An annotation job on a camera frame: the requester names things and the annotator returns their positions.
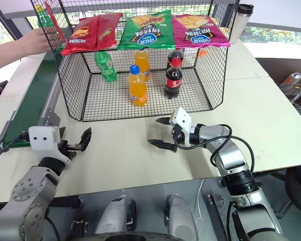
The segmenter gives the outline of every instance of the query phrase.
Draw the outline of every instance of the blue bottle cap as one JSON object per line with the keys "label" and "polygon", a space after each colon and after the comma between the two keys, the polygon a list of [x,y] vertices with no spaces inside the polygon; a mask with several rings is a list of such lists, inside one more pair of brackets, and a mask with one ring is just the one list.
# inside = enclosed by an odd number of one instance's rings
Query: blue bottle cap
{"label": "blue bottle cap", "polygon": [[131,74],[138,74],[139,73],[139,66],[138,65],[131,65],[130,66],[130,72]]}

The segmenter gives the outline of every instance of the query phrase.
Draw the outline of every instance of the wire mesh basket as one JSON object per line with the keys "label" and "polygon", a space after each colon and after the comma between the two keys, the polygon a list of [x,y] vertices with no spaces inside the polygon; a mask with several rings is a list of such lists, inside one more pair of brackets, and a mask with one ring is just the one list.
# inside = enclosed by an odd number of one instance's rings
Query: wire mesh basket
{"label": "wire mesh basket", "polygon": [[[105,13],[122,13],[115,38],[119,44],[126,19],[171,10],[172,15],[208,15],[217,20],[221,32],[229,38],[239,0],[31,0],[36,5],[48,3],[66,39],[73,33],[79,19]],[[94,61],[93,52],[62,57],[59,47],[48,40],[55,51],[59,80],[70,117],[83,122],[167,115],[181,106],[187,112],[207,111],[223,102],[226,47],[187,48],[183,59],[183,83],[178,97],[164,96],[167,56],[171,50],[148,49],[150,74],[147,84],[148,102],[134,106],[128,89],[130,65],[134,64],[133,50],[107,51],[111,55],[117,80],[103,80]]]}

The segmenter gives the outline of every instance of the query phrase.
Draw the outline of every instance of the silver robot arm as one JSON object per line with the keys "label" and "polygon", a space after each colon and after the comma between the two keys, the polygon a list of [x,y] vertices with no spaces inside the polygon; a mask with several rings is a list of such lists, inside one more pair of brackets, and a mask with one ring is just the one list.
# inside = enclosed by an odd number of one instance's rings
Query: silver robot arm
{"label": "silver robot arm", "polygon": [[[161,140],[149,140],[148,142],[173,152],[177,151],[177,147],[186,149],[212,138],[229,135],[228,128],[220,125],[198,124],[193,127],[190,115],[181,107],[176,109],[170,118],[160,118],[157,122],[174,127],[172,132],[174,144],[164,143]],[[225,140],[225,137],[217,138],[205,146],[199,146],[214,153]],[[282,236],[282,229],[277,218],[262,189],[254,181],[249,166],[237,145],[229,140],[216,153],[213,160],[236,209],[232,217],[237,236],[243,241],[287,240]]]}
{"label": "silver robot arm", "polygon": [[76,156],[69,150],[84,151],[90,137],[89,128],[79,144],[68,145],[60,140],[57,127],[29,128],[31,148],[40,162],[14,186],[10,200],[0,211],[0,241],[42,240],[46,210],[55,197],[59,176]]}

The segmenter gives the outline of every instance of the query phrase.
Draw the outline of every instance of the red bottle cap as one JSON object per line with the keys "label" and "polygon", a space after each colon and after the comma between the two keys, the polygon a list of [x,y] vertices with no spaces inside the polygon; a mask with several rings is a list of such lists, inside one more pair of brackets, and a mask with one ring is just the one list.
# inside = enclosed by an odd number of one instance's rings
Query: red bottle cap
{"label": "red bottle cap", "polygon": [[182,61],[179,58],[173,58],[171,61],[171,65],[174,67],[179,67],[181,65]]}

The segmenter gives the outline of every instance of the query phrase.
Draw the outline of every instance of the travel mug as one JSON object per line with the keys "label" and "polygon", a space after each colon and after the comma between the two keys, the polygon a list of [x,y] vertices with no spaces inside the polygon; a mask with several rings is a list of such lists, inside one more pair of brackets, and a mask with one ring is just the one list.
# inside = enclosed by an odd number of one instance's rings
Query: travel mug
{"label": "travel mug", "polygon": [[240,4],[237,8],[237,13],[234,20],[234,25],[231,33],[230,43],[235,44],[242,34],[250,16],[253,13],[253,5]]}

